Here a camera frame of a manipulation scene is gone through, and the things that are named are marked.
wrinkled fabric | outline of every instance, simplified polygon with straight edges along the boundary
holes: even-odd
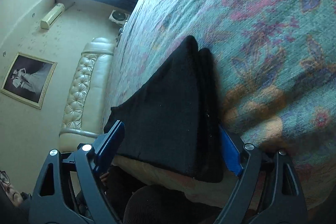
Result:
[[[336,180],[335,26],[336,0],[139,0],[115,51],[102,127],[193,35],[214,55],[226,129],[286,149],[308,208],[317,206]]]

wall-mounted air conditioner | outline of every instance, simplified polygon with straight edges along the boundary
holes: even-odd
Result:
[[[112,22],[117,23],[118,25],[124,25],[125,21],[129,18],[129,14],[119,12],[117,10],[113,10],[112,14],[110,15],[110,20]]]
[[[49,30],[50,27],[54,24],[54,22],[64,13],[64,5],[62,3],[58,3],[42,20],[41,20],[41,28]]]

white box fan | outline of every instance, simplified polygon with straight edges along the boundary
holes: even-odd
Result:
[[[117,23],[118,25],[124,25],[125,21],[129,18],[129,14],[113,10],[110,15],[110,20]]]

leather upholstery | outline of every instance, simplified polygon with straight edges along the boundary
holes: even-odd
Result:
[[[61,152],[75,151],[80,143],[92,143],[103,133],[104,97],[115,47],[116,43],[106,38],[86,44],[64,109],[59,134]]]

framed picture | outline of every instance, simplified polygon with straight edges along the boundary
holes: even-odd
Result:
[[[7,72],[1,92],[41,109],[56,64],[19,52]]]

